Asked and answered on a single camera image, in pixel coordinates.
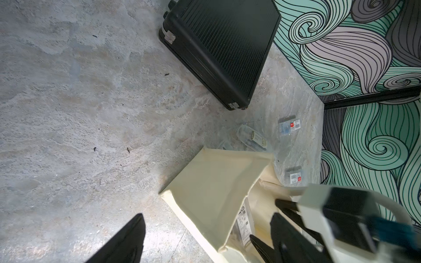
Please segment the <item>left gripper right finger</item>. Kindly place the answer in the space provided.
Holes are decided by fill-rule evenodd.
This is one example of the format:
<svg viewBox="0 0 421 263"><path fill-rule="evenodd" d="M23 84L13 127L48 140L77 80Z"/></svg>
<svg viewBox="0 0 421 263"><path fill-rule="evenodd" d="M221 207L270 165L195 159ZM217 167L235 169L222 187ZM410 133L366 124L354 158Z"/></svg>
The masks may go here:
<svg viewBox="0 0 421 263"><path fill-rule="evenodd" d="M280 213L270 222L271 238L276 263L331 263L332 260L319 252Z"/></svg>

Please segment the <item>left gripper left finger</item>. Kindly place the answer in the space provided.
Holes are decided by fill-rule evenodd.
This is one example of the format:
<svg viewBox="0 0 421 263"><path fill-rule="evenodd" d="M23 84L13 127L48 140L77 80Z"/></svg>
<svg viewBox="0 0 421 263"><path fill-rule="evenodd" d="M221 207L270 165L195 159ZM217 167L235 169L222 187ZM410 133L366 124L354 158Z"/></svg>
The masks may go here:
<svg viewBox="0 0 421 263"><path fill-rule="evenodd" d="M140 263L146 235L142 213L135 215L87 263Z"/></svg>

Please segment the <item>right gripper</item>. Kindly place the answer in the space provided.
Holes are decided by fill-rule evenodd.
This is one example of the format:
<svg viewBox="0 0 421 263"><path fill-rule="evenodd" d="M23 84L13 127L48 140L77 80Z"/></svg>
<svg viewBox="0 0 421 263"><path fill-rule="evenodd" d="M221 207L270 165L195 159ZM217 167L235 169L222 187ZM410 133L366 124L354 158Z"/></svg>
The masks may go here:
<svg viewBox="0 0 421 263"><path fill-rule="evenodd" d="M378 192L311 184L297 187L296 202L275 206L324 245L335 263L418 263L419 235L407 210ZM250 241L265 263L277 263L275 250L255 235Z"/></svg>

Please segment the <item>cream canvas tote bag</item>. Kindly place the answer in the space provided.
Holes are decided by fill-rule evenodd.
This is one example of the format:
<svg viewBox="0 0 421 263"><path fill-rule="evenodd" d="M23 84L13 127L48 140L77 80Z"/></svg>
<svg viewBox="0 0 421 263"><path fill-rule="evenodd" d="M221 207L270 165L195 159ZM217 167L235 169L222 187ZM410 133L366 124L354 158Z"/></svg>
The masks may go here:
<svg viewBox="0 0 421 263"><path fill-rule="evenodd" d="M248 198L253 235L268 246L274 249L275 213L305 237L275 206L276 199L297 204L296 188L277 179L271 153L203 148L160 195L215 263L264 263L253 244L244 248L233 232L236 217Z"/></svg>

